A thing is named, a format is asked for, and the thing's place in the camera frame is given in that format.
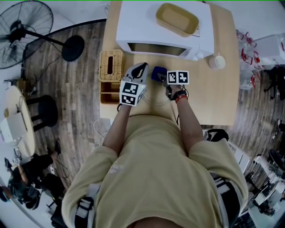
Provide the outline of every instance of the fan base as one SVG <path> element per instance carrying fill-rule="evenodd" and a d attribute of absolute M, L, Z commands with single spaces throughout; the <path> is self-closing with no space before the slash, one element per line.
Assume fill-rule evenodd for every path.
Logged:
<path fill-rule="evenodd" d="M 71 48 L 62 47 L 62 57 L 65 61 L 72 62 L 77 60 L 84 50 L 84 39 L 80 36 L 72 36 L 65 42 Z"/>

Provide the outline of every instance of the blue object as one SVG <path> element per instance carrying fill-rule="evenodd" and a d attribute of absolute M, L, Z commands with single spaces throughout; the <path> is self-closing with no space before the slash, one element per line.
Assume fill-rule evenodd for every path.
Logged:
<path fill-rule="evenodd" d="M 155 66 L 155 68 L 152 71 L 151 79 L 155 80 L 155 81 L 162 82 L 161 79 L 158 77 L 158 74 L 162 74 L 162 75 L 166 76 L 167 75 L 167 69 L 164 67 Z"/>

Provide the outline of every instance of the red wristband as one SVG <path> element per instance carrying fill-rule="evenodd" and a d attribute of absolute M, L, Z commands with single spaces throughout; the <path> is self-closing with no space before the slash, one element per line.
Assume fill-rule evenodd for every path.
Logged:
<path fill-rule="evenodd" d="M 188 97 L 186 95 L 181 95 L 181 96 L 177 97 L 177 99 L 175 100 L 176 104 L 181 98 L 186 98 L 188 100 Z"/>

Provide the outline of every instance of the round white table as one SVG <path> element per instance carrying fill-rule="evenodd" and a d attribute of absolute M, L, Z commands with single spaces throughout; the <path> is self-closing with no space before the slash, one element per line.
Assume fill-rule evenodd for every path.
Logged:
<path fill-rule="evenodd" d="M 6 90 L 5 108 L 8 109 L 9 115 L 17 113 L 17 106 L 20 106 L 20 111 L 23 115 L 24 123 L 27 128 L 27 133 L 23 135 L 17 147 L 21 154 L 27 157 L 33 156 L 35 153 L 36 142 L 31 120 L 30 112 L 25 101 L 25 98 L 18 87 L 11 86 Z"/>

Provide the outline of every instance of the yellow tray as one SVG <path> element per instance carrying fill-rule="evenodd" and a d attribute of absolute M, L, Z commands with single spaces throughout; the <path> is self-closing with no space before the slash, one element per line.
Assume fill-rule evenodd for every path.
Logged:
<path fill-rule="evenodd" d="M 192 35 L 199 25 L 199 19 L 187 10 L 171 4 L 162 4 L 156 12 L 156 21 L 182 37 Z"/>

